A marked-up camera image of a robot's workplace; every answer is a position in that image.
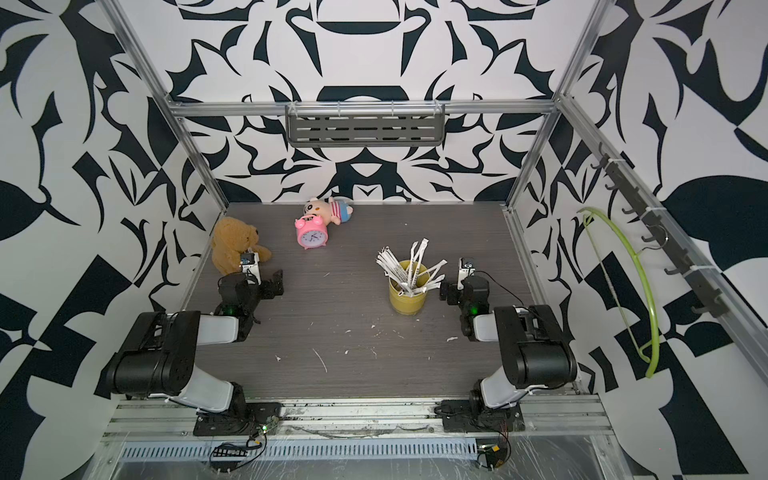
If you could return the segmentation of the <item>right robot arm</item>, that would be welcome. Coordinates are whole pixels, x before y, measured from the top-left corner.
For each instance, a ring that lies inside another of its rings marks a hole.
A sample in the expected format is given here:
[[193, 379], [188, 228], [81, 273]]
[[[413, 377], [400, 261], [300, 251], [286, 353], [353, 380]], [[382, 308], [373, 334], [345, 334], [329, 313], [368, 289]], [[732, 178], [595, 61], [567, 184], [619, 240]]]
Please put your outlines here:
[[491, 307], [489, 295], [489, 281], [477, 276], [440, 287], [440, 299], [460, 308], [464, 336], [496, 343], [501, 357], [501, 366], [478, 380], [467, 400], [443, 400], [435, 407], [446, 432], [522, 430], [524, 398], [577, 377], [575, 356], [549, 306]]

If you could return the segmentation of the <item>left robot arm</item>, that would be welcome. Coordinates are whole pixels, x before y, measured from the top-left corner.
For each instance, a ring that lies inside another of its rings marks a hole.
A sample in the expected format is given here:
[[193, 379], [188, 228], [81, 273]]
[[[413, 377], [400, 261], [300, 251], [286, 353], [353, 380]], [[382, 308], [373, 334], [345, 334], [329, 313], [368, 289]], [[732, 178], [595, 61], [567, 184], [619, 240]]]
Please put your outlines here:
[[260, 302], [284, 294], [284, 272], [259, 280], [232, 273], [218, 282], [221, 301], [212, 314], [197, 310], [144, 312], [137, 316], [121, 347], [101, 374], [109, 394], [162, 398], [197, 412], [197, 437], [250, 435], [277, 425], [279, 402], [249, 402], [243, 387], [196, 365], [200, 346], [245, 341], [259, 321]]

